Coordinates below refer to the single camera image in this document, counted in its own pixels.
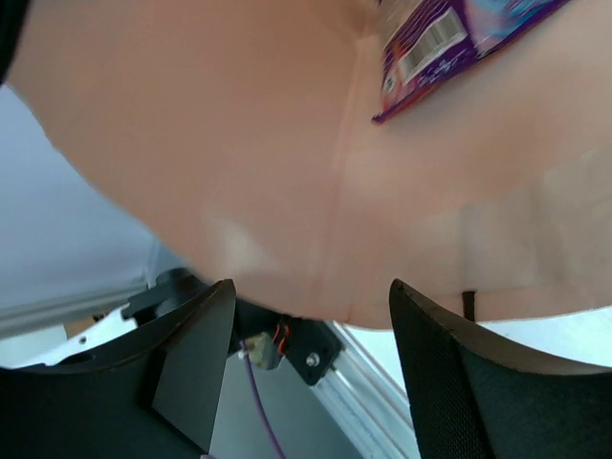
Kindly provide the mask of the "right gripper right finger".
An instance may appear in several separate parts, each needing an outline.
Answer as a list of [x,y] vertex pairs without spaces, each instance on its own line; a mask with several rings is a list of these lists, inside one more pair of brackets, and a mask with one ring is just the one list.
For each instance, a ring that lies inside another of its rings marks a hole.
[[610,368],[507,339],[400,279],[388,304],[422,457],[610,457]]

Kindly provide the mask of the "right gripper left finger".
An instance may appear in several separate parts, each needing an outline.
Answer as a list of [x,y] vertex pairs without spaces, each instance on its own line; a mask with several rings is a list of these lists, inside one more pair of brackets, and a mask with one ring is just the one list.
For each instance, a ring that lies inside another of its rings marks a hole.
[[229,280],[132,297],[135,330],[53,366],[1,373],[5,458],[198,458],[209,452],[233,328]]

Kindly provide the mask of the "orange paper bag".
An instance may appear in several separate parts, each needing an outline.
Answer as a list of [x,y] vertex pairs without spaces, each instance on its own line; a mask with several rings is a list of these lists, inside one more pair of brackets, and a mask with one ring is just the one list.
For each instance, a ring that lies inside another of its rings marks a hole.
[[386,328],[611,302],[611,5],[572,1],[388,122],[371,1],[5,1],[1,79],[201,276]]

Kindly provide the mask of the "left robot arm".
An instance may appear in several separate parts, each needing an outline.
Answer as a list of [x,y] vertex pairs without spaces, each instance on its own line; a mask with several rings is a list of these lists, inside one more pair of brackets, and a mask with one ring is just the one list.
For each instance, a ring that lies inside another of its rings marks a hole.
[[76,355],[135,331],[139,326],[178,309],[207,288],[206,283],[186,268],[165,271],[158,275],[152,287],[129,297],[125,304],[48,351],[40,360],[48,366],[77,361]]

